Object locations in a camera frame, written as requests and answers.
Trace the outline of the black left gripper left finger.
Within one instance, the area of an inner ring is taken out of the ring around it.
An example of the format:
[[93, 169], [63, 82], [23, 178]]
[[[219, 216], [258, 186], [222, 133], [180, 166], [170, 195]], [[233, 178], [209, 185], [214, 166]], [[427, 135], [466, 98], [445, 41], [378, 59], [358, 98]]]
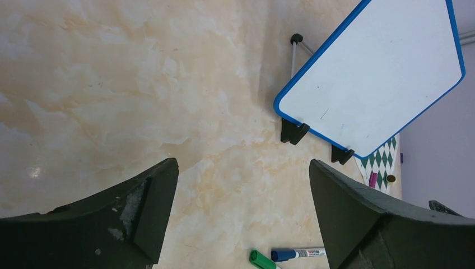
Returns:
[[1, 219], [2, 268], [152, 268], [179, 177], [168, 158], [133, 178], [45, 214]]

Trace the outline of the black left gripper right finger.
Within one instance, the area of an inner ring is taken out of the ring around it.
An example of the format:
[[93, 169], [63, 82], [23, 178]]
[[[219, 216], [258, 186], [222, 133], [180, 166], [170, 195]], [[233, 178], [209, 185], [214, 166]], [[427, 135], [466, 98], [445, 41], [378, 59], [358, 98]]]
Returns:
[[320, 160], [310, 188], [331, 268], [473, 268], [474, 220], [418, 207]]

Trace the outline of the blue marker pen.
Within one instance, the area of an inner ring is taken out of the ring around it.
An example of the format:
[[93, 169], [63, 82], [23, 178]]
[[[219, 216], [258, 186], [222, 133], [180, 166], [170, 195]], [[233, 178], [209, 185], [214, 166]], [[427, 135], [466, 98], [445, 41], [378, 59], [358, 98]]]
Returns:
[[286, 262], [291, 259], [302, 257], [326, 256], [324, 248], [304, 248], [304, 249], [272, 249], [271, 260], [273, 262]]

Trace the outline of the blue framed whiteboard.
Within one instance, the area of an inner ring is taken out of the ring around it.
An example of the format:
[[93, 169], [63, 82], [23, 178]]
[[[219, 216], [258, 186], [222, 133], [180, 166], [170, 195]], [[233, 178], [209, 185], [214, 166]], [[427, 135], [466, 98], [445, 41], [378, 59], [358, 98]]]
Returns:
[[452, 1], [361, 1], [277, 94], [281, 141], [366, 158], [464, 76]]

